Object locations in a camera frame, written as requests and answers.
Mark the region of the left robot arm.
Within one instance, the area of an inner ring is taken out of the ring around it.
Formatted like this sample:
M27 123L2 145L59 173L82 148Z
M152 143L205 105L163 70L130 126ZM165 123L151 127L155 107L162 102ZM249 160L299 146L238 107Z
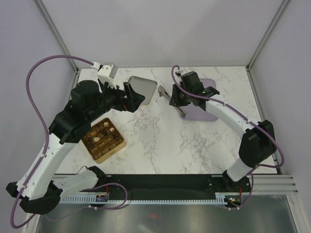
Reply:
M106 175L97 166L60 181L52 178L67 154L91 130L93 121L111 109L133 113L139 108L145 97L130 83L124 82L123 86L111 88L108 83L86 80L72 89L71 99L48 129L48 146L22 179L6 187L24 212L45 215L67 196L87 189L105 189Z

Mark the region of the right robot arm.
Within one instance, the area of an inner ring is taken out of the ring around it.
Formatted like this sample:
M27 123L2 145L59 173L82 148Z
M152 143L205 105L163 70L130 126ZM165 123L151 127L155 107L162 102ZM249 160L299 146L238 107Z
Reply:
M222 179L223 188L226 191L234 191L245 175L275 153L273 125L268 120L252 121L238 113L237 109L227 104L217 89L212 86L204 87L196 72L177 75L180 76L181 82L173 84L169 104L174 107L189 104L200 107L224 122L241 139L239 157L224 172L225 177Z

